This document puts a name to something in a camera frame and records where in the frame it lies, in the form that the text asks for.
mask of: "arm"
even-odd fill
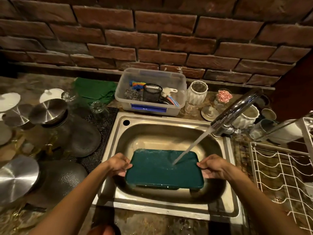
[[[260,234],[306,235],[236,166],[216,154],[205,158],[198,166],[205,178],[225,179],[230,183]]]
[[[129,159],[119,153],[96,167],[29,235],[76,235],[107,175],[125,176]]]

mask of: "sink basin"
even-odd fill
[[[208,126],[209,123],[201,121],[120,112],[103,161],[116,153],[131,159],[137,149],[183,151]],[[208,135],[192,151],[199,161],[217,154],[234,163],[229,138]],[[199,190],[172,190],[130,186],[123,177],[108,177],[93,204],[235,224],[244,222],[237,196],[228,182],[219,179],[205,179],[204,187]]]

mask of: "hand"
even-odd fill
[[[109,173],[110,176],[125,176],[126,170],[130,169],[133,166],[132,164],[130,164],[131,161],[121,153],[115,154],[106,162],[108,163],[111,171]]]
[[[202,175],[204,178],[216,178],[216,179],[227,179],[227,168],[232,166],[224,158],[216,154],[212,154],[201,162],[197,162],[197,166],[202,169]]]

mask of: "running water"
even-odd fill
[[[202,139],[204,139],[206,136],[208,136],[213,131],[214,131],[214,129],[211,126],[209,126],[209,128],[203,134],[201,134],[200,137],[196,141],[194,141],[185,152],[180,154],[179,157],[175,159],[175,161],[173,162],[173,165],[175,165],[180,159],[182,159],[182,157],[186,153],[188,153],[194,146],[196,146],[199,142],[201,142]]]

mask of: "person's left hand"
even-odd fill
[[[113,157],[111,157],[109,160],[107,160],[107,163],[110,167],[110,176],[119,175],[119,176],[125,176],[126,170],[130,169],[133,165],[131,164],[131,161],[125,157],[122,153],[117,153]]]

